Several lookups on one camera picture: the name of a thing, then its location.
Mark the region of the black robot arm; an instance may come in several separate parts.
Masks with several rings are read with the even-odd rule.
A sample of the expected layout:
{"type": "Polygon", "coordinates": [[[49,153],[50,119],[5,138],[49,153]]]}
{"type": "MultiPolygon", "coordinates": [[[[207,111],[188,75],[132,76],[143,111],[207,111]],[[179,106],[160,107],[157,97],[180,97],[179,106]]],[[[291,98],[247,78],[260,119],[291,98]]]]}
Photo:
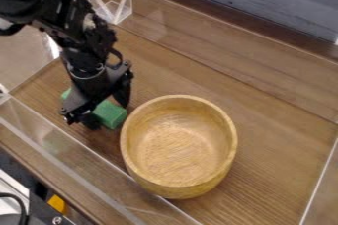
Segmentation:
{"type": "Polygon", "coordinates": [[[116,128],[131,100],[132,64],[113,48],[114,31],[86,0],[0,0],[0,35],[25,26],[48,34],[61,49],[70,86],[60,115],[89,129],[116,128]]]}

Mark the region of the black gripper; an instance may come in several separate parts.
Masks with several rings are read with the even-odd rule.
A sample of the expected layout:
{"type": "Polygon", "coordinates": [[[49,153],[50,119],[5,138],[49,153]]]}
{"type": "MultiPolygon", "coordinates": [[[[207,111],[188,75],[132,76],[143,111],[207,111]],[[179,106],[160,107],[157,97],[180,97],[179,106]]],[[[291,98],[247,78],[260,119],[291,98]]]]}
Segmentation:
{"type": "MultiPolygon", "coordinates": [[[[97,73],[88,77],[69,72],[70,87],[74,87],[89,98],[104,100],[112,97],[118,105],[125,108],[131,100],[131,84],[133,79],[131,66],[129,61],[122,61],[116,65],[104,65],[97,73]]],[[[100,128],[100,120],[90,112],[81,114],[78,121],[90,130],[100,128]]]]}

